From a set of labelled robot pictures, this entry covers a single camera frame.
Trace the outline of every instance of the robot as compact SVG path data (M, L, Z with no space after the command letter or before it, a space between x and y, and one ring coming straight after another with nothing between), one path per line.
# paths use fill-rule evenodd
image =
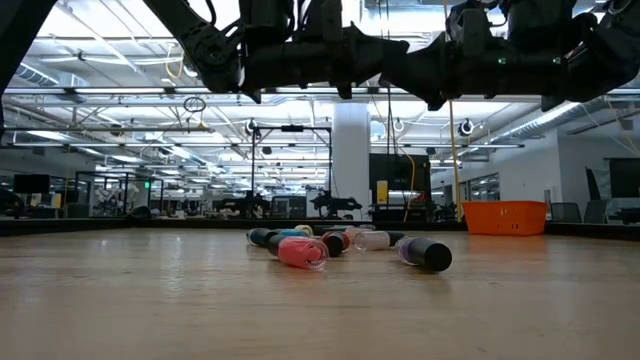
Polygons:
M329 82L350 99L352 84L381 74L430 110L465 94L541 95L542 109L549 110L603 95L640 70L640 0L606 1L600 22L591 13L572 17L577 0L465 0L451 8L446 35L413 53L406 42L343 27L340 0L300 0L298 6L294 0L238 0L240 18L224 29L216 27L211 0L210 22L188 0L143 1L209 90L244 93L257 103L261 89L314 82ZM8 21L0 28L0 46L8 50L0 93L55 3L3 3L0 13ZM506 39L490 32L487 11L493 8L509 24Z

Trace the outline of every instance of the wooden table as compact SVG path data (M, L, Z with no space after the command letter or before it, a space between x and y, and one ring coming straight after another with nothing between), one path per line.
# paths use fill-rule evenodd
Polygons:
M638 359L640 244L433 233L440 275L392 251L323 272L243 231L0 239L2 359Z

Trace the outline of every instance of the black monitor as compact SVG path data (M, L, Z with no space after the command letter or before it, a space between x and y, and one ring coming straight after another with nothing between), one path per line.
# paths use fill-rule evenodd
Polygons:
M13 176L13 192L16 194L47 194L51 177L43 174L16 174Z

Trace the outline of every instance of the orange plastic bin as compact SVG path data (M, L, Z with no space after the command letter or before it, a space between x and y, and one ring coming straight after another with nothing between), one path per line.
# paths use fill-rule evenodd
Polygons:
M537 201L471 201L462 204L473 235L530 236L544 233L547 204Z

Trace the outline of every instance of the bottle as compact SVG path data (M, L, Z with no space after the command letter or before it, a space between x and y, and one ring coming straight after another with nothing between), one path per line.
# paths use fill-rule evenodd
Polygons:
M358 250L387 250L391 245L391 238L385 231L365 231L355 236L353 245Z
M271 242L272 244L277 242L277 245L271 245L269 252L275 253L280 262L289 266L319 270L324 267L329 258L327 246L321 241L308 237L288 236Z
M398 242L398 240L404 237L404 233L400 231L387 231L387 234L389 234L389 240L390 240L389 246L396 246L396 243Z
M278 230L278 235L309 237L305 231L298 230L298 229L282 229L282 230Z
M251 229L247 232L247 241L251 245L265 247L269 238L274 235L278 235L278 233L273 230L264 228Z
M362 228L362 227L350 227L344 230L344 234L347 235L347 237L351 241L356 238L356 235L363 233L365 231L372 231L372 230L367 228Z
M307 234L307 237L313 236L313 228L309 225L298 225L295 227L296 230L302 230Z
M396 248L400 260L407 265L421 266L434 272L447 270L451 265L451 250L426 237L402 238Z
M328 232L322 235L320 238L327 248L329 249L329 256L338 257L340 254L347 250L351 246L351 241L344 233L341 232Z

